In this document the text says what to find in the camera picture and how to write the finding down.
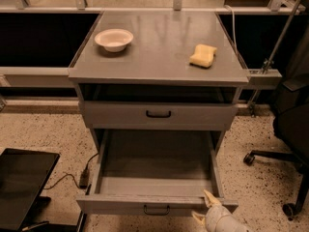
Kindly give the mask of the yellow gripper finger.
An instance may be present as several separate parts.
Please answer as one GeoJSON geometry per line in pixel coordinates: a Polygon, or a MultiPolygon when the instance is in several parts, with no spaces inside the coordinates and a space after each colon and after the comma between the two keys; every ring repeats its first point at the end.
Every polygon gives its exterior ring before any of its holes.
{"type": "Polygon", "coordinates": [[[214,197],[212,193],[210,193],[206,189],[204,190],[204,200],[208,208],[211,208],[214,205],[221,204],[221,202],[216,197],[214,197]]]}
{"type": "Polygon", "coordinates": [[[202,225],[202,226],[205,225],[206,218],[205,218],[205,216],[204,216],[203,214],[199,214],[199,213],[197,213],[197,212],[195,212],[195,211],[192,211],[191,214],[192,214],[192,217],[193,217],[200,225],[202,225]]]}

